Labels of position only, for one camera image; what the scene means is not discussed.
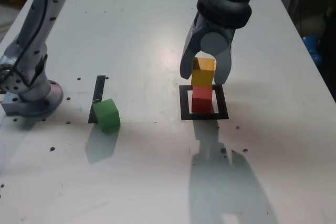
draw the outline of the green block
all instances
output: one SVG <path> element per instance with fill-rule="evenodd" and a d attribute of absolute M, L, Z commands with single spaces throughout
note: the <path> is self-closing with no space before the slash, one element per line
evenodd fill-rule
<path fill-rule="evenodd" d="M 120 127 L 119 112 L 112 99 L 95 103 L 93 110 L 102 132 L 108 133 Z"/>

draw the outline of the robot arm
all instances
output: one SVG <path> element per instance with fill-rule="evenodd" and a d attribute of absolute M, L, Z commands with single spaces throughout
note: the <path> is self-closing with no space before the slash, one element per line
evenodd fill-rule
<path fill-rule="evenodd" d="M 62 88 L 45 74 L 46 39 L 65 0 L 33 0 L 20 33 L 0 59 L 0 87 L 7 91 L 7 115 L 52 113 L 63 99 Z"/>
<path fill-rule="evenodd" d="M 214 80 L 224 84 L 231 71 L 231 42 L 236 29 L 244 27 L 252 13 L 250 0 L 198 0 L 198 12 L 189 30 L 180 74 L 189 79 L 199 51 L 216 59 Z"/>
<path fill-rule="evenodd" d="M 189 30 L 180 65 L 181 77 L 192 74 L 199 51 L 217 64 L 215 83 L 225 83 L 231 70 L 231 42 L 236 29 L 251 15 L 250 0 L 198 0 L 198 12 Z M 65 0 L 33 0 L 18 36 L 0 59 L 0 87 L 6 90 L 2 107 L 7 115 L 47 116 L 63 99 L 59 84 L 47 79 L 46 39 Z"/>

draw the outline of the yellow block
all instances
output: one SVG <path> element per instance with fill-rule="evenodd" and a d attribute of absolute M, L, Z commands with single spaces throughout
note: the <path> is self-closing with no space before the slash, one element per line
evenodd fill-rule
<path fill-rule="evenodd" d="M 195 58 L 191 85 L 212 87 L 212 79 L 215 71 L 215 60 L 207 58 Z"/>

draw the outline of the blue object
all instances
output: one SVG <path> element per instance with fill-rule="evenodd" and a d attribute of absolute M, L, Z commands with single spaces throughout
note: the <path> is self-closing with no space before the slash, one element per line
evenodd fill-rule
<path fill-rule="evenodd" d="M 319 45 L 318 39 L 316 36 L 307 36 L 303 37 L 302 39 L 303 43 L 306 46 L 306 49 L 308 50 L 310 57 L 314 61 L 315 65 L 319 65 L 322 62 L 322 56 L 319 55 L 317 52 L 317 48 Z"/>

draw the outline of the black square outline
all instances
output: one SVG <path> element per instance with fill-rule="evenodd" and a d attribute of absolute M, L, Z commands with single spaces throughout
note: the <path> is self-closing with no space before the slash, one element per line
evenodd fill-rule
<path fill-rule="evenodd" d="M 218 106 L 218 113 L 211 114 L 190 114 L 188 90 L 193 90 L 192 85 L 180 85 L 180 107 L 181 107 L 181 120 L 220 120 L 229 119 L 227 113 L 226 102 L 222 85 L 212 85 L 215 90 L 216 100 Z"/>

